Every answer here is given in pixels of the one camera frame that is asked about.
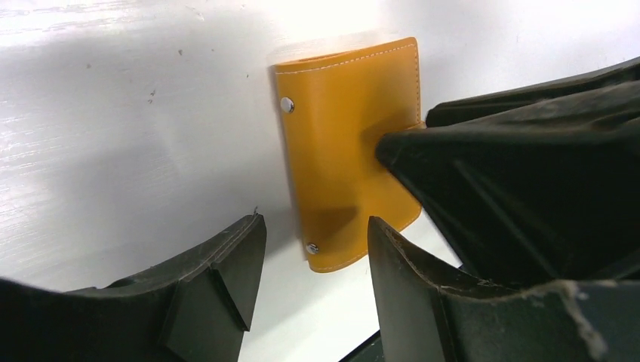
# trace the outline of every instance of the white wall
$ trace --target white wall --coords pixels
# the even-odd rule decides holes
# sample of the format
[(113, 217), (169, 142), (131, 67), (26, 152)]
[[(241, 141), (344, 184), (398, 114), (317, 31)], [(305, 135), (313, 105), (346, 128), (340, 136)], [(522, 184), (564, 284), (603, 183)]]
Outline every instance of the white wall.
[[(269, 67), (405, 36), (425, 114), (640, 56), (640, 2), (5, 0), (0, 275), (103, 287), (258, 206), (268, 256), (241, 360), (340, 359), (377, 328), (368, 261), (306, 267)], [(425, 219), (406, 234), (455, 263)]]

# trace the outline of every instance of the yellow leather wallet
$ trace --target yellow leather wallet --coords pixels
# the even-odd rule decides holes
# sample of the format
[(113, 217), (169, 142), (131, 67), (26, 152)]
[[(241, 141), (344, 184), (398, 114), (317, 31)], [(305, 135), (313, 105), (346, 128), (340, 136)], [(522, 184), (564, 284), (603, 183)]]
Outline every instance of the yellow leather wallet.
[(315, 272), (367, 253), (369, 216), (403, 229), (420, 205), (374, 156), (388, 132), (424, 127), (415, 38), (275, 66), (303, 243)]

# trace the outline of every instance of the leather wallet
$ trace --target leather wallet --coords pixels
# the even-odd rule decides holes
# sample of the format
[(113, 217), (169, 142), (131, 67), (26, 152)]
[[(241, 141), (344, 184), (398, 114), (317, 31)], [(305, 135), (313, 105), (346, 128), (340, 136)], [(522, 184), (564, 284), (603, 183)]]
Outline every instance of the leather wallet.
[(423, 128), (415, 38), (275, 66), (303, 243), (332, 272), (367, 253), (369, 216), (403, 229), (420, 205), (374, 156), (385, 133)]

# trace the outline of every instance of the black plastic claw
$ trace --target black plastic claw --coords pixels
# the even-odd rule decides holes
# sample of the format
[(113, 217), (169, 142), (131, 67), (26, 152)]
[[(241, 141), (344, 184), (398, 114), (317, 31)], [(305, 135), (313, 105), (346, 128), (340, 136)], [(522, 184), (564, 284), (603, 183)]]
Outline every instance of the black plastic claw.
[(635, 361), (640, 283), (552, 281), (511, 290), (442, 262), (382, 219), (369, 260), (387, 362)]
[(426, 116), (426, 126), (448, 126), (528, 106), (542, 100), (551, 100), (638, 80), (640, 80), (640, 58), (635, 58), (609, 68), (575, 75), (570, 78), (464, 100), (440, 103), (429, 110)]
[(255, 213), (104, 289), (55, 293), (0, 280), (0, 359), (237, 360), (265, 241)]
[(388, 134), (376, 156), (469, 272), (530, 287), (637, 277), (639, 145), (633, 81)]

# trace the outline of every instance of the white stitching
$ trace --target white stitching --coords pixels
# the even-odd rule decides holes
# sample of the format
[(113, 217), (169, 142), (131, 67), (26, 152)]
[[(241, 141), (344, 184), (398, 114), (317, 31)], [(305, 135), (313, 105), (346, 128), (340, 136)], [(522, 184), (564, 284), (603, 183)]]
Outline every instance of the white stitching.
[(399, 51), (400, 49), (409, 48), (409, 47), (413, 47), (413, 46), (414, 46), (413, 44), (409, 44), (409, 45), (405, 45), (403, 47), (397, 47), (397, 48), (389, 49), (387, 51), (381, 51), (379, 53), (373, 53), (373, 54), (365, 55), (363, 57), (353, 58), (353, 59), (350, 59), (350, 60), (346, 60), (344, 62), (330, 64), (328, 66), (321, 66), (319, 68), (313, 68), (313, 69), (297, 70), (295, 72), (280, 72), (280, 73), (277, 72), (276, 74), (297, 74), (297, 73), (304, 73), (304, 72), (314, 72), (316, 70), (323, 70), (323, 69), (327, 69), (327, 68), (333, 68), (335, 66), (342, 66), (343, 64), (352, 63), (352, 62), (355, 62), (356, 60), (363, 60), (363, 59), (375, 57), (377, 55), (391, 53), (392, 51)]
[[(392, 51), (399, 51), (401, 49), (410, 48), (410, 47), (415, 47), (415, 44), (404, 45), (404, 46), (401, 46), (401, 47), (389, 49), (387, 51), (381, 51), (381, 52), (378, 52), (378, 53), (365, 55), (363, 57), (357, 57), (357, 58), (354, 58), (354, 59), (351, 59), (351, 60), (345, 60), (344, 62), (330, 64), (328, 66), (321, 66), (321, 67), (313, 68), (313, 69), (297, 70), (295, 72), (276, 72), (276, 75), (298, 74), (298, 73), (304, 73), (304, 72), (314, 72), (314, 71), (317, 71), (317, 70), (329, 69), (329, 68), (333, 68), (335, 66), (342, 66), (343, 64), (353, 63), (356, 60), (363, 60), (363, 59), (375, 57), (377, 55), (387, 54), (387, 53), (391, 53)], [(416, 121), (418, 123), (420, 123), (420, 72), (419, 72), (419, 66), (420, 65), (418, 64), (418, 51), (417, 51), (417, 48), (415, 49), (414, 54), (415, 54), (414, 62), (415, 62), (415, 66), (416, 66), (416, 69), (415, 69), (416, 70)]]
[[(418, 217), (420, 217), (421, 213), (422, 213), (422, 209), (420, 209), (418, 211), (418, 214), (415, 217), (412, 217), (411, 219), (409, 219), (409, 221), (404, 226), (402, 226), (400, 229), (398, 229), (398, 231), (401, 232), (407, 226), (409, 226), (409, 224), (411, 224), (412, 222), (416, 221), (418, 219)], [(362, 253), (360, 253), (360, 254), (354, 256), (353, 258), (351, 258), (351, 259), (349, 259), (349, 260), (347, 260), (347, 261), (345, 261), (345, 262), (343, 262), (341, 264), (338, 264), (338, 265), (326, 266), (324, 268), (311, 268), (311, 270), (328, 270), (328, 271), (337, 270), (339, 268), (342, 268), (345, 265), (351, 264), (352, 262), (356, 261), (357, 259), (362, 258), (363, 256), (367, 255), (368, 252), (369, 252), (369, 249), (363, 251)]]
[(347, 260), (347, 261), (343, 262), (342, 264), (338, 264), (338, 265), (334, 265), (334, 266), (327, 266), (327, 267), (324, 267), (324, 268), (312, 268), (312, 270), (335, 270), (335, 269), (342, 268), (343, 266), (345, 266), (345, 265), (347, 265), (347, 264), (351, 264), (352, 262), (356, 261), (357, 259), (360, 259), (360, 258), (362, 258), (363, 256), (367, 255), (367, 252), (368, 252), (368, 251), (369, 251), (369, 250), (365, 250), (365, 251), (363, 251), (362, 253), (360, 253), (360, 254), (358, 254), (358, 255), (354, 256), (353, 258), (351, 258), (351, 259), (349, 259), (349, 260)]

